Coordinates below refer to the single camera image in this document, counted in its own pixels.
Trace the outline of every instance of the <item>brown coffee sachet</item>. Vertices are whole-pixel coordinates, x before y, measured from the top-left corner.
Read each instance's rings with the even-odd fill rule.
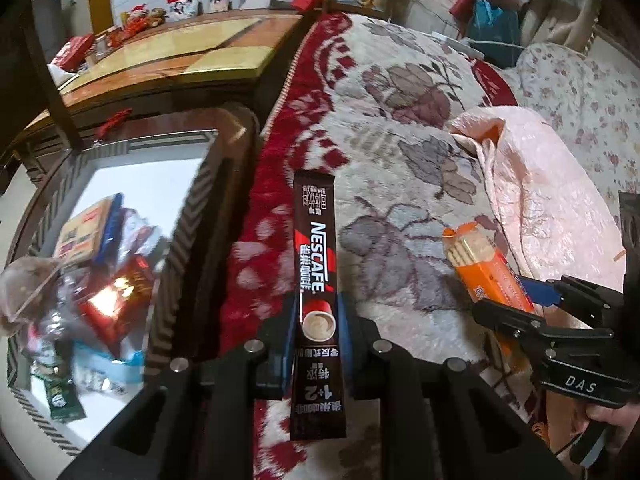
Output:
[[[338,348],[334,177],[299,170],[293,180],[298,326],[290,437],[346,436]]]

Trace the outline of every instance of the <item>orange biscuit package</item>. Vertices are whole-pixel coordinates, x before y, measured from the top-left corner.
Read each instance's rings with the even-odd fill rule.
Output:
[[[488,298],[535,313],[520,279],[500,249],[480,232],[476,222],[462,224],[455,230],[445,228],[442,232],[442,246],[474,302]],[[511,368],[518,371],[526,367],[526,358],[517,345],[499,334],[495,334],[495,338]]]

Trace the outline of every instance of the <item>red cup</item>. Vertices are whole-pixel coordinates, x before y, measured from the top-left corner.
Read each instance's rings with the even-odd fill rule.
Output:
[[[310,341],[329,341],[335,334],[335,317],[325,300],[306,301],[302,306],[302,333]]]

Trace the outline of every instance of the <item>floral blanket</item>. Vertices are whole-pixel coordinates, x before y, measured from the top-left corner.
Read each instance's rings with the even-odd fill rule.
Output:
[[[551,43],[531,45],[500,75],[520,106],[549,121],[620,225],[618,192],[640,192],[640,82]]]
[[[293,289],[292,178],[333,173],[340,290],[381,334],[434,362],[474,364],[516,412],[536,405],[525,374],[485,352],[484,329],[442,251],[445,226],[478,220],[508,253],[478,161],[444,123],[488,102],[470,61],[427,36],[363,16],[331,14],[300,46],[266,125],[250,209],[228,261],[222,351],[251,338]],[[375,402],[350,402],[348,438],[289,441],[288,400],[255,414],[259,479],[377,478]]]

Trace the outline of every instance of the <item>screw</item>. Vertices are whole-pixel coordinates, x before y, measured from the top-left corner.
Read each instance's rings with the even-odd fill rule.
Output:
[[[463,372],[466,369],[466,362],[459,357],[450,357],[444,361],[444,364],[452,372]]]
[[[176,373],[183,372],[189,368],[189,361],[184,357],[177,357],[169,363],[169,368]]]
[[[373,349],[379,354],[386,354],[393,348],[393,345],[390,341],[386,339],[378,339],[373,342]]]
[[[264,343],[259,339],[249,339],[246,343],[244,343],[244,349],[249,352],[249,354],[255,354],[264,348]]]

